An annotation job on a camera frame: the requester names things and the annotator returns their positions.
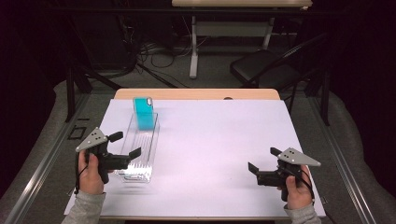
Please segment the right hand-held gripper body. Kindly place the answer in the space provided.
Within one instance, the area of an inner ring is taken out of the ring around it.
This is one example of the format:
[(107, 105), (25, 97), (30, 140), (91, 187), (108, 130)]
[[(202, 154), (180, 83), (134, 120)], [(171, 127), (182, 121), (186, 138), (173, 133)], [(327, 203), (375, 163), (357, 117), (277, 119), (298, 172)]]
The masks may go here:
[(259, 170), (259, 173), (256, 175), (258, 184), (281, 188), (281, 199), (285, 202), (289, 195), (286, 187), (286, 179), (289, 175), (292, 175), (296, 178), (297, 183), (304, 182), (310, 188), (312, 198), (315, 199), (311, 181), (305, 181), (303, 179), (303, 175), (307, 175), (307, 172), (304, 172), (301, 166), (320, 166), (321, 163), (292, 147), (281, 151), (281, 154), (276, 157), (276, 170)]

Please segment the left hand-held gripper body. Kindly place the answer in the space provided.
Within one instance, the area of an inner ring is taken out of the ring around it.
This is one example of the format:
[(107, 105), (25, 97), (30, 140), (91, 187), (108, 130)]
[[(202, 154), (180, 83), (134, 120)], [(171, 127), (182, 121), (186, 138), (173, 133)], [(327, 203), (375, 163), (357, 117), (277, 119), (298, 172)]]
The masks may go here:
[(91, 133), (77, 146), (76, 152), (85, 151), (86, 161), (89, 154), (93, 154), (99, 160), (98, 173), (102, 181), (106, 184), (109, 181), (109, 170), (127, 169), (131, 160), (128, 155), (115, 155), (107, 150), (107, 146), (111, 143), (98, 127), (94, 128)]

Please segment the clear plastic slotted rack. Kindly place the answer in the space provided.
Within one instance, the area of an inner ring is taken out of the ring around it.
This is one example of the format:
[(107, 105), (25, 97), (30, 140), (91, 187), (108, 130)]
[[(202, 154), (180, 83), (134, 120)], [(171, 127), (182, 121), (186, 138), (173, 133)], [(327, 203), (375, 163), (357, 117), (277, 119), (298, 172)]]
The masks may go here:
[(158, 114), (153, 113), (153, 117), (154, 128), (148, 131), (140, 131), (137, 127), (135, 115), (132, 115), (121, 153), (128, 155), (131, 151), (140, 147), (141, 155), (131, 160), (127, 169), (116, 171), (116, 174), (124, 183), (150, 182), (160, 132)]

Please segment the phone case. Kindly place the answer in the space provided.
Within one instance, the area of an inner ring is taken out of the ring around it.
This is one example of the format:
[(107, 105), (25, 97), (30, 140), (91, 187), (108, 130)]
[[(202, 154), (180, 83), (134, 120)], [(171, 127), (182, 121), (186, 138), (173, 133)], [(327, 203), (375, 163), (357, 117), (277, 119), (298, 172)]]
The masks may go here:
[(150, 97), (135, 97), (134, 113), (140, 131), (148, 131), (154, 128), (153, 104)]

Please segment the person's left hand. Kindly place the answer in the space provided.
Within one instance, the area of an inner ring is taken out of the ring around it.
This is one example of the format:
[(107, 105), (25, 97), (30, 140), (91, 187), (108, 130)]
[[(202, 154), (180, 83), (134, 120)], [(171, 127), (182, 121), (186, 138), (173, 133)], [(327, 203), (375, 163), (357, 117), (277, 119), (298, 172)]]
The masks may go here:
[(104, 183), (98, 173), (98, 159), (95, 155), (89, 154), (89, 159), (85, 159), (85, 151), (78, 154), (78, 179), (79, 189), (91, 195), (104, 193)]

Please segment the person's right hand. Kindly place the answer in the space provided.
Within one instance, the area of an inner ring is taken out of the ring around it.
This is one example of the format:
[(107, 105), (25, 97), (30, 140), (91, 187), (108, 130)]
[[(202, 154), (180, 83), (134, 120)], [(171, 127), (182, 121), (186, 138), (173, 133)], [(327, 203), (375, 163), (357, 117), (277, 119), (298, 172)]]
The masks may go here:
[(310, 188), (304, 182), (297, 183), (294, 176), (287, 177), (286, 187), (289, 192), (286, 207), (289, 210), (301, 209), (313, 202)]

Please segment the black metal stand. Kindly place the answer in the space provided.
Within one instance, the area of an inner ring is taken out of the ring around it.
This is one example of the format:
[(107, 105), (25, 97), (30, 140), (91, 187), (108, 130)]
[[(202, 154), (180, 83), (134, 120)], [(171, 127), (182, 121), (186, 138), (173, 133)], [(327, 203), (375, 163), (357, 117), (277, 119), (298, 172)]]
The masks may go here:
[(67, 93), (67, 117), (66, 122), (69, 122), (76, 114), (76, 99), (75, 99), (75, 87), (83, 94), (92, 93), (92, 84), (89, 81), (89, 77), (98, 80), (105, 84), (112, 90), (119, 90), (120, 85), (111, 81), (110, 79), (100, 75), (99, 73), (92, 70), (87, 64), (81, 59), (79, 53), (77, 53), (78, 46), (72, 41), (71, 37), (67, 37), (65, 40), (65, 51), (68, 61), (68, 72), (66, 74), (66, 93)]
[(315, 53), (317, 61), (305, 89), (305, 95), (308, 97), (319, 95), (319, 116), (324, 124), (329, 126), (330, 74), (328, 72), (327, 42), (328, 37), (323, 35), (317, 43), (317, 52)]

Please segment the black folding chair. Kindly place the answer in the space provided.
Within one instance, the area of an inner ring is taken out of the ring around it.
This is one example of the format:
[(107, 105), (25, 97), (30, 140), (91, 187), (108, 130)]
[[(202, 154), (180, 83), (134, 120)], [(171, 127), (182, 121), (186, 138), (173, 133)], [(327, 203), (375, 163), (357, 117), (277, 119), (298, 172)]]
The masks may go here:
[(261, 49), (232, 62), (231, 74), (242, 83), (242, 88), (262, 88), (284, 91), (291, 88), (288, 110), (291, 112), (298, 83), (318, 71), (320, 53), (327, 40), (326, 34), (317, 35), (282, 55)]

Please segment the dark cabinet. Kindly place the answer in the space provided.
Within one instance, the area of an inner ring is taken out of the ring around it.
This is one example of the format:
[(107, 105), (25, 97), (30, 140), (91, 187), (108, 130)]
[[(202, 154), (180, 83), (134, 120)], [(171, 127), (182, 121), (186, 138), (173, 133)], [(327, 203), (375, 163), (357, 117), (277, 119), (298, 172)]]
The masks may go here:
[(116, 16), (84, 14), (73, 20), (94, 69), (121, 70), (131, 66)]

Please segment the white-legged desk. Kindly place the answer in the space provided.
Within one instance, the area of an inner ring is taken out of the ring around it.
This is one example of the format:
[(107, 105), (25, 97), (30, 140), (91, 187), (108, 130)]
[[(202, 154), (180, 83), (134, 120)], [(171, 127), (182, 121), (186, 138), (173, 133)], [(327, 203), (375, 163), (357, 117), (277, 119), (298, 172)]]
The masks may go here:
[[(209, 8), (253, 8), (279, 9), (303, 8), (312, 6), (312, 0), (172, 0), (173, 7)], [(197, 21), (191, 17), (191, 68), (190, 78), (197, 77), (198, 50), (197, 36), (262, 36), (262, 47), (268, 48), (275, 18), (267, 21)]]

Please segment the black metal crossbar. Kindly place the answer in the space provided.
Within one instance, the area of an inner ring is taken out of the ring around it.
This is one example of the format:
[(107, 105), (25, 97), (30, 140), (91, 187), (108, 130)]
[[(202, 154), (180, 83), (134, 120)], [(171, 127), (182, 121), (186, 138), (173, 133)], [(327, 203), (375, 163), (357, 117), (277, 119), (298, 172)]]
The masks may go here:
[(79, 8), (79, 7), (48, 7), (47, 11), (58, 13), (112, 13), (112, 14), (161, 14), (161, 15), (280, 15), (280, 16), (338, 16), (345, 15), (344, 10), (283, 10), (283, 9), (227, 9), (227, 8)]

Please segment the aluminium floor rail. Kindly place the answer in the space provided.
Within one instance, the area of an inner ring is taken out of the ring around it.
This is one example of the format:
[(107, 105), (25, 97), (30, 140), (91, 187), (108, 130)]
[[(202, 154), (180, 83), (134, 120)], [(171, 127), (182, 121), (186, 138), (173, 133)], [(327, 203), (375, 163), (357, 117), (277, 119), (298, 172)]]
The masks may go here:
[(361, 188), (358, 185), (355, 177), (353, 176), (347, 161), (337, 143), (335, 136), (330, 126), (326, 125), (320, 115), (320, 106), (316, 98), (308, 97), (310, 107), (313, 109), (314, 116), (317, 123), (324, 133), (325, 139), (330, 147), (332, 158), (344, 182), (348, 195), (354, 204), (354, 207), (360, 217), (362, 224), (376, 224), (375, 218), (367, 201), (365, 200)]
[(73, 106), (75, 112), (71, 119), (66, 121), (67, 99), (62, 94), (57, 96), (49, 119), (35, 145), (0, 200), (0, 205), (4, 208), (4, 214), (0, 216), (0, 224), (21, 224), (50, 173), (61, 151), (61, 144), (73, 129), (73, 124), (77, 120), (76, 116), (79, 115), (89, 98), (89, 94), (78, 94)]

